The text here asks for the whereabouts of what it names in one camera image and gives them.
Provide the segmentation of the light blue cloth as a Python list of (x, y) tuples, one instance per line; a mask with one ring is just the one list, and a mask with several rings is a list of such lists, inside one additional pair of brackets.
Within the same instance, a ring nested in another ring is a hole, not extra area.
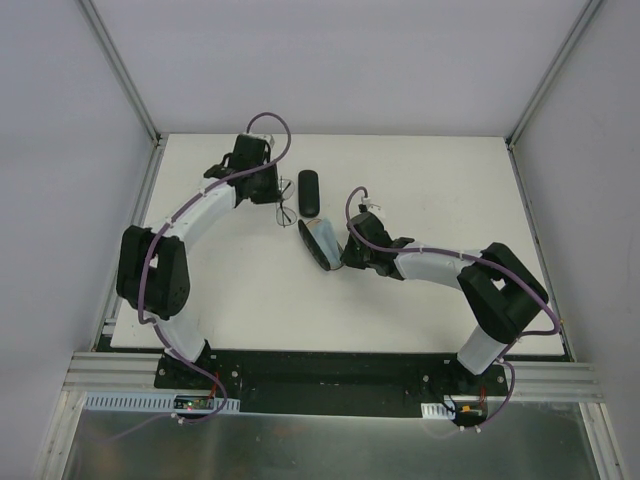
[(333, 226), (328, 219), (318, 220), (311, 227), (311, 234), (320, 251), (326, 257), (329, 268), (336, 270), (341, 267), (341, 247), (335, 237)]

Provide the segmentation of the black glasses case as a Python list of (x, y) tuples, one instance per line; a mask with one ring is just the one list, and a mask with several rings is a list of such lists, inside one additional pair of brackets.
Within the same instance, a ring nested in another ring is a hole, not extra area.
[(298, 174), (298, 208), (304, 218), (314, 218), (320, 212), (319, 176), (314, 170)]
[(316, 241), (312, 237), (311, 227), (318, 221), (322, 220), (319, 218), (315, 218), (309, 221), (299, 220), (297, 222), (298, 232), (303, 241), (303, 244), (311, 254), (314, 261), (324, 270), (324, 271), (335, 271), (329, 268), (329, 263), (324, 256), (324, 254), (320, 251), (319, 246)]

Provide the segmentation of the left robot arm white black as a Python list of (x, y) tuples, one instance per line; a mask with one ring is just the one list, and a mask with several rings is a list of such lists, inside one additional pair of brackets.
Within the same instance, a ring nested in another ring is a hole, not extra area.
[(207, 341), (195, 315), (187, 311), (191, 293), (188, 253), (215, 222), (243, 201), (280, 200), (277, 159), (270, 135), (242, 133), (233, 149), (210, 167), (182, 205), (150, 226), (129, 226), (122, 234), (116, 293), (150, 326), (167, 354), (177, 360), (176, 375), (188, 388), (204, 387), (210, 363), (201, 358)]

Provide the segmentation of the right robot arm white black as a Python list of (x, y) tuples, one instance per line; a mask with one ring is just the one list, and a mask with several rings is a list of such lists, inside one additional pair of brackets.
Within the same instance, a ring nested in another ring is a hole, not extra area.
[(477, 326), (456, 354), (452, 387), (473, 394), (485, 371), (547, 305), (545, 288), (509, 247), (494, 242), (478, 252), (429, 247), (408, 237), (393, 239), (382, 221), (363, 212), (347, 221), (349, 239), (342, 261), (399, 281), (427, 281), (459, 290)]

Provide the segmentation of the metal frame clear glasses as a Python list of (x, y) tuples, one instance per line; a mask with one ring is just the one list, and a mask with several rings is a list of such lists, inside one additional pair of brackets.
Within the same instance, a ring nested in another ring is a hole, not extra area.
[(281, 177), (278, 183), (279, 199), (276, 203), (275, 218), (276, 223), (283, 227), (290, 227), (297, 221), (296, 212), (286, 202), (295, 192), (295, 184), (292, 180)]

